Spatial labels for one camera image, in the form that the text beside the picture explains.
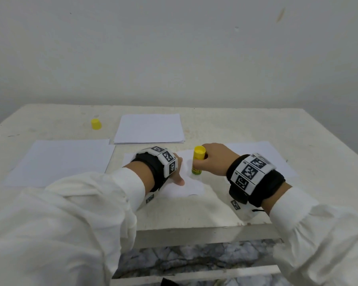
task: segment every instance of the hand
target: hand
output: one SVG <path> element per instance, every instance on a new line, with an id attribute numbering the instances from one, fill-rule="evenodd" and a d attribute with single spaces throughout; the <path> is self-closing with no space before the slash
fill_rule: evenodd
<path id="1" fill-rule="evenodd" d="M 182 167 L 183 158 L 179 157 L 176 153 L 174 155 L 178 159 L 178 169 L 170 175 L 170 178 L 179 186 L 184 186 L 184 179 L 180 176 L 180 169 Z"/>
<path id="2" fill-rule="evenodd" d="M 206 143 L 203 146 L 206 149 L 206 159 L 194 159 L 193 166 L 197 170 L 225 176 L 228 168 L 239 157 L 237 153 L 221 143 Z"/>

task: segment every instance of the white shirt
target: white shirt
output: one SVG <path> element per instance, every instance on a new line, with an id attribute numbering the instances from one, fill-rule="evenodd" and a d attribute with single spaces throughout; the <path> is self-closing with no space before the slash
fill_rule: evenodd
<path id="1" fill-rule="evenodd" d="M 128 168 L 28 189 L 0 212 L 0 285 L 108 285 L 132 248 L 140 178 Z M 358 285 L 358 213 L 297 188 L 270 213 L 284 244 L 274 257 L 294 285 Z"/>

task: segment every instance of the black wrist strap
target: black wrist strap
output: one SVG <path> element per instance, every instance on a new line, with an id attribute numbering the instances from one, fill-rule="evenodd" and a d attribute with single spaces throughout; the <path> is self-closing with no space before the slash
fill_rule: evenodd
<path id="1" fill-rule="evenodd" d="M 142 162 L 149 167 L 153 174 L 155 185 L 151 192 L 159 190 L 168 178 L 164 177 L 164 166 L 156 156 L 148 153 L 137 154 L 132 162 Z"/>
<path id="2" fill-rule="evenodd" d="M 285 182 L 284 176 L 276 170 L 267 173 L 262 180 L 257 184 L 251 195 L 248 195 L 235 183 L 231 182 L 231 177 L 235 169 L 240 163 L 248 157 L 249 154 L 238 157 L 227 170 L 227 179 L 231 186 L 229 188 L 230 196 L 239 203 L 246 204 L 249 202 L 255 207 L 261 207 L 263 200 L 272 197 L 279 187 Z"/>

